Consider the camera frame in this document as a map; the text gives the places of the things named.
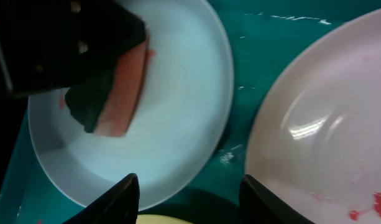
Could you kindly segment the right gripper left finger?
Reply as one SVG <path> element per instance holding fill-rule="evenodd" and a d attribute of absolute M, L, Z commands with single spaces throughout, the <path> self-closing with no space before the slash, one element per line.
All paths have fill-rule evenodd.
<path fill-rule="evenodd" d="M 138 177 L 128 174 L 63 224 L 136 224 L 139 198 Z"/>

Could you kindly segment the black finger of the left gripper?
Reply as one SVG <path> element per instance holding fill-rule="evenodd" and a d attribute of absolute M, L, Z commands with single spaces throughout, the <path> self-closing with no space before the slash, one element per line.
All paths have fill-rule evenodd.
<path fill-rule="evenodd" d="M 81 83 L 145 38 L 111 0 L 0 0 L 0 98 Z"/>

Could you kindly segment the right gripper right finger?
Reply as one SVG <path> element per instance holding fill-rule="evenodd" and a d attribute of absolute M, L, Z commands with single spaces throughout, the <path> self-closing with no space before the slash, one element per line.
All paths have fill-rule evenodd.
<path fill-rule="evenodd" d="M 313 224 L 249 174 L 241 180 L 239 208 L 243 223 Z"/>

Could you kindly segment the green and orange sponge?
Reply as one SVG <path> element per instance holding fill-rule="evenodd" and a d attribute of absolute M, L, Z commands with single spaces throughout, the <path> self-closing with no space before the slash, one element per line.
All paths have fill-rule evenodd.
<path fill-rule="evenodd" d="M 62 100 L 86 133 L 124 136 L 142 92 L 150 57 L 150 34 L 117 60 L 115 67 L 68 89 Z"/>

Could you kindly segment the light blue plate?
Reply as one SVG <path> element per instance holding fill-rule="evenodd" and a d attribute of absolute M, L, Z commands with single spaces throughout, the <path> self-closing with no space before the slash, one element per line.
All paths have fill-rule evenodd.
<path fill-rule="evenodd" d="M 199 0 L 133 0 L 155 55 L 128 132 L 119 138 L 88 134 L 60 90 L 29 98 L 35 155 L 52 184 L 85 207 L 123 179 L 139 179 L 139 210 L 154 207 L 190 183 L 224 131 L 234 91 L 234 63 L 224 26 Z"/>

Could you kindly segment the teal serving tray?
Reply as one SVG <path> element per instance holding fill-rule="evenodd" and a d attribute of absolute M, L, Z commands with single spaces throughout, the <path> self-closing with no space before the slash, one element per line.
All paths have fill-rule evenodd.
<path fill-rule="evenodd" d="M 213 1 L 228 33 L 235 92 L 211 160 L 183 190 L 149 209 L 192 223 L 240 223 L 238 194 L 255 114 L 285 67 L 324 34 L 381 0 Z M 32 148 L 27 100 L 0 99 L 0 223 L 62 223 L 81 207 L 49 181 Z"/>

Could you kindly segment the yellow green plate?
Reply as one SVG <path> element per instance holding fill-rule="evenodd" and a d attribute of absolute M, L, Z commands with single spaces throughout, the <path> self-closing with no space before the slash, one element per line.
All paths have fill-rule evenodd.
<path fill-rule="evenodd" d="M 143 214 L 137 217 L 136 224 L 192 224 L 192 223 L 178 219 L 178 218 L 173 218 L 173 217 L 168 217 L 163 215 Z"/>

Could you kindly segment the white plate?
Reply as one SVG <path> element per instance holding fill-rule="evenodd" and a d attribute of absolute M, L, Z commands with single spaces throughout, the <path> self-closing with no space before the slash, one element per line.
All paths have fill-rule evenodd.
<path fill-rule="evenodd" d="M 381 223 L 381 9 L 284 69 L 255 117 L 246 174 L 313 223 Z"/>

